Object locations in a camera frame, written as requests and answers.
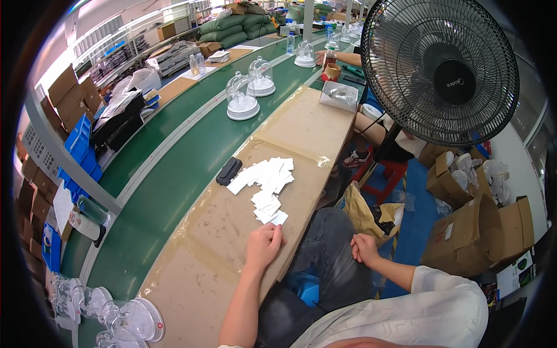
gray jeans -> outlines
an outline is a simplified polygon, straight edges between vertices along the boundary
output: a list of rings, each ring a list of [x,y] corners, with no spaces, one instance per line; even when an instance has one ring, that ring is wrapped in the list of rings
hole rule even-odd
[[[350,240],[355,233],[342,210],[317,211],[288,272],[305,271],[313,264],[319,276],[319,303],[310,308],[276,283],[259,309],[256,347],[287,348],[322,316],[372,297],[371,270],[352,258]]]

person's arm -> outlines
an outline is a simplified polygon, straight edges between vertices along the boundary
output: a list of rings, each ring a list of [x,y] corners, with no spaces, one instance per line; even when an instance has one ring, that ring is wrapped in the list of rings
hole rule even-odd
[[[350,242],[352,257],[358,262],[365,263],[372,270],[381,273],[388,280],[410,292],[416,266],[396,263],[382,258],[377,252],[375,238],[367,234],[355,234]]]
[[[326,51],[315,52],[315,63],[317,65],[322,65],[325,61],[325,52]],[[335,56],[338,61],[345,62],[349,65],[361,66],[361,56],[357,53],[335,52]]]
[[[286,244],[282,225],[267,223],[250,234],[246,263],[222,322],[218,344],[251,348],[257,338],[259,285],[265,268]]]

smartphone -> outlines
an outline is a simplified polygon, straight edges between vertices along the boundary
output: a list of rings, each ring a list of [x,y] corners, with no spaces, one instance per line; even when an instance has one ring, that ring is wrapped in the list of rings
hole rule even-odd
[[[365,86],[367,84],[367,82],[364,79],[360,79],[358,77],[354,77],[354,76],[350,76],[350,75],[344,75],[343,79],[348,80],[348,81],[352,81],[352,82],[356,82],[359,85]]]

fan grille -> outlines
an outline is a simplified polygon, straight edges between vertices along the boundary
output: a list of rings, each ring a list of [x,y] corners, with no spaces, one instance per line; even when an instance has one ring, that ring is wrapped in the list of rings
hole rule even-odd
[[[510,121],[519,95],[516,59],[501,28],[475,1],[379,0],[361,37],[368,85],[413,135],[470,146]],[[447,76],[456,70],[451,61],[463,70]],[[460,73],[468,78],[453,79]]]

fan stand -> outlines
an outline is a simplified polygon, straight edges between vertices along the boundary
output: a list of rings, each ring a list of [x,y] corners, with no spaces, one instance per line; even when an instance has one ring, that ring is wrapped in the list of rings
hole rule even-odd
[[[373,151],[373,161],[369,166],[369,169],[365,172],[364,176],[358,182],[358,188],[361,188],[366,181],[368,181],[373,171],[376,169],[377,165],[385,158],[387,152],[393,147],[396,143],[396,138],[402,127],[398,123],[393,123],[389,131],[385,134],[385,139],[381,145],[377,148],[377,151]]]

